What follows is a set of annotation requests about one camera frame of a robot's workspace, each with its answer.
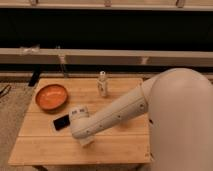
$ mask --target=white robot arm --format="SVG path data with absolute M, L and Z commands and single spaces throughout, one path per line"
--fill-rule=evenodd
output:
M 172 69 L 138 85 L 96 114 L 70 110 L 71 133 L 82 140 L 148 111 L 151 171 L 213 170 L 213 86 L 200 73 Z

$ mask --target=wood grain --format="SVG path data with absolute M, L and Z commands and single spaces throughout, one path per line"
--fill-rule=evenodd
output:
M 111 0 L 112 5 L 175 5 L 176 0 Z
M 213 6 L 213 0 L 186 0 L 188 6 Z
M 104 0 L 39 0 L 39 4 L 103 5 Z
M 141 78 L 109 78 L 109 97 L 98 94 L 97 79 L 40 79 L 24 118 L 10 165 L 74 165 L 149 162 L 148 115 L 144 114 L 95 135 L 95 142 L 82 148 L 69 127 L 55 131 L 52 121 L 84 104 L 94 114 L 142 82 Z M 62 84 L 69 101 L 61 109 L 44 112 L 35 103 L 35 94 L 48 84 Z
M 76 165 L 149 162 L 149 138 L 98 136 L 82 148 L 72 137 L 19 137 L 10 165 Z

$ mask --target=bowl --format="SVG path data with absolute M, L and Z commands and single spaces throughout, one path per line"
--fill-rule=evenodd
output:
M 62 106 L 68 99 L 68 93 L 64 86 L 49 84 L 36 94 L 36 103 L 43 110 L 53 110 Z

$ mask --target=table top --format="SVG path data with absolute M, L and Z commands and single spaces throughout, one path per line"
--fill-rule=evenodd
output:
M 150 161 L 147 114 L 121 123 L 95 135 L 95 141 L 82 147 L 72 138 L 70 128 L 56 131 L 52 121 L 68 114 L 71 107 L 86 105 L 92 115 L 142 82 L 140 78 L 108 78 L 107 98 L 100 97 L 95 78 L 40 79 L 12 150 L 10 165 L 75 165 L 148 163 Z M 68 102 L 51 113 L 35 103 L 36 93 L 45 85 L 62 84 Z

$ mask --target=small bottle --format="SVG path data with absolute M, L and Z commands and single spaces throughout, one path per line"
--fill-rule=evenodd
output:
M 107 97 L 108 95 L 107 76 L 104 71 L 100 72 L 100 75 L 98 78 L 98 91 L 102 97 Z

